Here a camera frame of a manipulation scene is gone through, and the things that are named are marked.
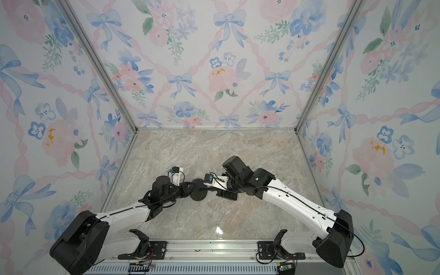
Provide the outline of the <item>black round stand base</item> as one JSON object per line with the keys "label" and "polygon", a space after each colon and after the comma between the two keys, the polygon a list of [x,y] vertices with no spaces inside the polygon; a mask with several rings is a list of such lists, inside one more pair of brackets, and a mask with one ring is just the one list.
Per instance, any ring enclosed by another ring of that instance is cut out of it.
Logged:
{"label": "black round stand base", "polygon": [[204,184],[204,180],[202,179],[195,179],[191,182],[191,193],[190,198],[194,201],[202,201],[206,198],[208,189],[206,185]]}

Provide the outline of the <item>black microphone stand pole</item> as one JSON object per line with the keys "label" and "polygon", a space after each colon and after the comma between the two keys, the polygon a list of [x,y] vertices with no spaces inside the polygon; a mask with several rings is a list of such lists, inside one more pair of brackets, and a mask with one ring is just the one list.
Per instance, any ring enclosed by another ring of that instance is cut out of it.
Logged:
{"label": "black microphone stand pole", "polygon": [[201,187],[199,187],[199,190],[200,191],[224,191],[225,189],[222,186],[203,184]]}

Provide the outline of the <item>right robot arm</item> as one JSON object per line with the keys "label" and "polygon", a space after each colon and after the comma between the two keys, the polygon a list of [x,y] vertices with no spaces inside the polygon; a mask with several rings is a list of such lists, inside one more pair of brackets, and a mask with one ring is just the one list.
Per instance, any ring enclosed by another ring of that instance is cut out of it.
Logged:
{"label": "right robot arm", "polygon": [[222,175],[210,172],[205,178],[206,185],[217,189],[220,197],[234,201],[239,194],[247,194],[279,207],[307,225],[314,234],[311,245],[322,260],[336,268],[344,267],[357,237],[349,212],[335,212],[313,203],[267,170],[252,170],[238,156],[230,157],[222,167]]}

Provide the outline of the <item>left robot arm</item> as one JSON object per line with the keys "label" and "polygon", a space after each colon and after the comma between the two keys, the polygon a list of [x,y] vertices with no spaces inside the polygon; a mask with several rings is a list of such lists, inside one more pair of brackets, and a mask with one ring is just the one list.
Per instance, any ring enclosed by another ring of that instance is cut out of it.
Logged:
{"label": "left robot arm", "polygon": [[152,189],[136,203],[111,212],[78,214],[50,249],[50,256],[71,275],[82,275],[92,266],[123,254],[139,259],[150,255],[150,239],[135,225],[155,218],[165,204],[188,197],[191,182],[178,185],[159,176]]}

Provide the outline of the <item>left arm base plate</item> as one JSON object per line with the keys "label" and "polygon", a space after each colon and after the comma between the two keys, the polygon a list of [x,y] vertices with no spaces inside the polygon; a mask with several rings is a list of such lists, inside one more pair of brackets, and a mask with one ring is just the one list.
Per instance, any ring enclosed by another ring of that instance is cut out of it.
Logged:
{"label": "left arm base plate", "polygon": [[118,255],[118,260],[164,260],[167,241],[149,241],[146,249],[137,249],[131,254]]}

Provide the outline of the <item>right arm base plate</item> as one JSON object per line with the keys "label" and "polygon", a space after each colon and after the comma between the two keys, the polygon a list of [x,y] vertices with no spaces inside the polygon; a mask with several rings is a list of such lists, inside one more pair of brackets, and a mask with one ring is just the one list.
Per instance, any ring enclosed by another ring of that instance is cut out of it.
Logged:
{"label": "right arm base plate", "polygon": [[282,256],[281,252],[276,252],[272,241],[258,241],[256,259],[262,262],[269,262],[270,260],[305,260],[306,256],[304,253],[295,253],[293,256],[289,254]]}

